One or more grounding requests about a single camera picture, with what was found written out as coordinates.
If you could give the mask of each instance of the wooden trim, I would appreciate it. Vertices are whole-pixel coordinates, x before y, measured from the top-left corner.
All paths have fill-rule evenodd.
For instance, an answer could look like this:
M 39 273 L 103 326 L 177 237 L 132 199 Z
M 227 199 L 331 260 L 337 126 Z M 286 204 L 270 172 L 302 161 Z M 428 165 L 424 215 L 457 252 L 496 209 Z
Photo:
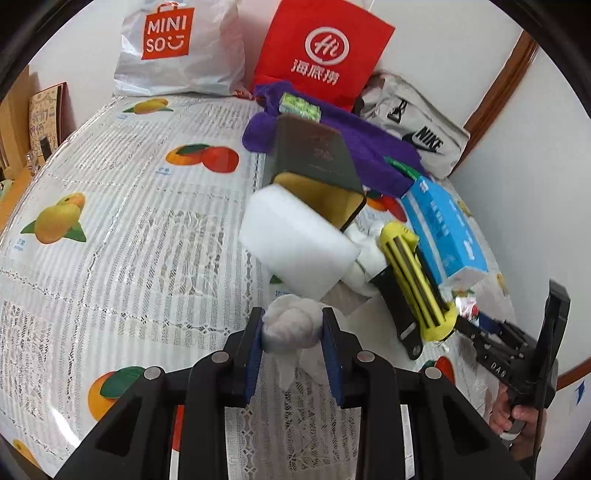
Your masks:
M 527 69 L 535 58 L 537 49 L 537 42 L 526 31 L 523 31 L 505 66 L 498 74 L 476 111 L 474 111 L 466 122 L 466 125 L 464 125 L 464 128 L 470 132 L 470 140 L 452 173 L 462 164 L 496 120 L 496 117 L 499 116 L 499 113 L 501 113 L 521 83 L 525 72 L 527 72 Z
M 582 364 L 576 366 L 572 370 L 560 375 L 558 377 L 558 384 L 556 390 L 562 390 L 563 388 L 578 382 L 586 375 L 591 374 L 591 358 L 584 361 Z

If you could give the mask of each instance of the silver bolt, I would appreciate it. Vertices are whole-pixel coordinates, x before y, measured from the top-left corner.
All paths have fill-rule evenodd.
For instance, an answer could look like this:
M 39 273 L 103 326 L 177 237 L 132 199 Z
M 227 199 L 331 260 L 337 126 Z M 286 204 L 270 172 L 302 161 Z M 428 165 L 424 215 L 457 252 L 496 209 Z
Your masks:
M 431 380 L 439 380 L 441 378 L 441 370 L 437 367 L 427 367 L 425 369 L 425 375 Z
M 144 378 L 156 380 L 160 376 L 161 370 L 158 367 L 148 367 L 144 370 Z
M 230 355 L 228 355 L 226 352 L 219 351 L 219 352 L 215 352 L 212 355 L 212 362 L 215 364 L 222 364 L 224 362 L 227 362 L 229 358 L 230 358 Z
M 372 352 L 368 352 L 367 350 L 361 350 L 357 354 L 357 360 L 363 362 L 364 364 L 370 364 L 375 360 L 375 355 Z

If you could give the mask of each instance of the green packet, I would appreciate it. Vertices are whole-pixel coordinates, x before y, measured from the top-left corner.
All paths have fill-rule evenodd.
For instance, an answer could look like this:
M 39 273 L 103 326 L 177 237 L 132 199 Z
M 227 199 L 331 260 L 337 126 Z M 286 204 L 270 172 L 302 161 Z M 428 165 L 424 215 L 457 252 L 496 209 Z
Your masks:
M 285 92 L 279 102 L 279 111 L 281 113 L 291 113 L 300 116 L 306 120 L 320 123 L 320 107 L 306 102 L 301 97 L 296 97 Z

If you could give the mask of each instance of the purple cloth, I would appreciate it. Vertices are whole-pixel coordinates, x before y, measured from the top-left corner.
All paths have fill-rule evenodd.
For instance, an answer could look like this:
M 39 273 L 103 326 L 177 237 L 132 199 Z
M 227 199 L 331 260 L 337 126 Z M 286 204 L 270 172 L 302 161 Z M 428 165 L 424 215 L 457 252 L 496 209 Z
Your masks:
M 255 96 L 266 100 L 265 111 L 257 113 L 246 126 L 242 144 L 247 150 L 269 153 L 273 149 L 279 104 L 284 92 L 318 105 L 322 112 L 320 123 L 335 128 L 343 135 L 357 175 L 371 189 L 394 197 L 404 195 L 413 181 L 388 165 L 384 157 L 391 157 L 426 174 L 421 157 L 413 145 L 403 142 L 379 127 L 360 119 L 330 103 L 304 95 L 290 82 L 276 82 L 255 87 Z

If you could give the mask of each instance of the miniso bag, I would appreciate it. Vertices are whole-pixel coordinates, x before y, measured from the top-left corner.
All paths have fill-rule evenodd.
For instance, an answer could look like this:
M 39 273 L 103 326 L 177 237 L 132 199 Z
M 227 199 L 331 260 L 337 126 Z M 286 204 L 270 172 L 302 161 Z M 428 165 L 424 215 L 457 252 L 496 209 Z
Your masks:
M 372 77 L 362 95 L 361 118 L 412 143 L 421 165 L 446 178 L 460 160 L 470 134 L 438 111 L 399 75 Z
M 351 111 L 393 32 L 346 0 L 282 0 L 252 84 L 289 80 L 299 92 Z
M 244 76 L 235 0 L 131 0 L 115 69 L 120 95 L 231 95 Z

